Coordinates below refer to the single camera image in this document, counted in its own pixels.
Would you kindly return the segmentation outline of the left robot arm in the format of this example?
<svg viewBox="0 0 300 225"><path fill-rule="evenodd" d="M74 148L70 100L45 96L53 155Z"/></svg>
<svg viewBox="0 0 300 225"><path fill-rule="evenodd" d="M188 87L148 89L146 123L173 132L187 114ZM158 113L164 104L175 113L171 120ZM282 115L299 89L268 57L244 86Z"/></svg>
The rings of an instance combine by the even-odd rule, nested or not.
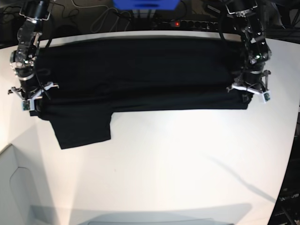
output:
<svg viewBox="0 0 300 225"><path fill-rule="evenodd" d="M263 26L256 13L258 9L255 0L222 0L221 4L226 12L221 13L233 16L235 29L240 35L243 43L242 67L234 78L234 82L227 87L227 91L246 91L257 95L261 102L270 101L270 90L268 89L268 77L271 74L265 70L265 63L271 57L271 50L267 45L263 34Z"/></svg>

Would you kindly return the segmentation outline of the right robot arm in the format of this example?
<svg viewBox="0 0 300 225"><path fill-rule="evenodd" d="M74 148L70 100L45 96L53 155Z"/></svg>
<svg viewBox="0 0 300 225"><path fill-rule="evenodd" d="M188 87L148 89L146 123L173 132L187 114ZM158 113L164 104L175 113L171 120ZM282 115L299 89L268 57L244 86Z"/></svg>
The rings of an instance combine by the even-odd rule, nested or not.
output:
<svg viewBox="0 0 300 225"><path fill-rule="evenodd" d="M28 0L19 12L25 22L18 30L18 46L11 53L10 66L21 86L12 87L8 94L14 93L21 99L24 111L36 111L37 101L42 100L43 95L47 96L49 89L59 88L53 82L42 84L36 69L43 23L50 19L52 8L49 0Z"/></svg>

